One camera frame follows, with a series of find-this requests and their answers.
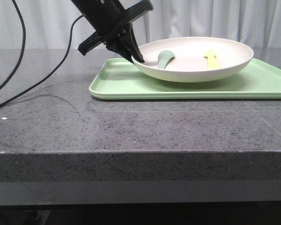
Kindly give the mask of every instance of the green spoon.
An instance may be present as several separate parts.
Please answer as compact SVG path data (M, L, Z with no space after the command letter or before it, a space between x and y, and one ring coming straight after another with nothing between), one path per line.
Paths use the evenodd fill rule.
M165 69L168 63L175 58L175 55L170 50L164 50L158 54L158 68Z

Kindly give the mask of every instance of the gray countertop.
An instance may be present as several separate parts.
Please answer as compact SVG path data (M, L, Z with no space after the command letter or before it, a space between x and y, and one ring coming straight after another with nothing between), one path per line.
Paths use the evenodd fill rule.
M45 77L64 52L27 50L0 103ZM18 54L0 50L0 83ZM281 181L281 100L98 100L89 85L109 58L72 50L45 83L0 109L1 185ZM254 58L281 69L281 48L254 49Z

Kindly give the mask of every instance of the dark floor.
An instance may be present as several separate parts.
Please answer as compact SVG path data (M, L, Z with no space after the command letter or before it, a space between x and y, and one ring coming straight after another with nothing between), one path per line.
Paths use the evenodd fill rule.
M281 202L0 207L0 225L281 225Z

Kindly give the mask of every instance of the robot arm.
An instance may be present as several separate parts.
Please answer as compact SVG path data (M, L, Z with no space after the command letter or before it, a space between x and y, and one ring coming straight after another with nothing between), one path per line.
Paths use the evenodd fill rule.
M71 1L96 30L79 45L78 50L83 55L104 43L108 50L120 54L130 62L131 56L144 62L131 23L147 11L153 10L150 0L142 0L128 9L124 9L119 0Z

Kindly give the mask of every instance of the speckled stone surface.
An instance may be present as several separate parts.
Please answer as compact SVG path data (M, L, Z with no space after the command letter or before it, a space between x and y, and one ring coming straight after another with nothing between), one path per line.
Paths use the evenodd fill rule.
M254 52L281 69L281 48ZM18 53L0 50L0 83ZM27 50L0 102L45 77L63 54ZM281 100L93 98L90 83L115 57L72 50L52 78L0 109L0 182L281 180Z

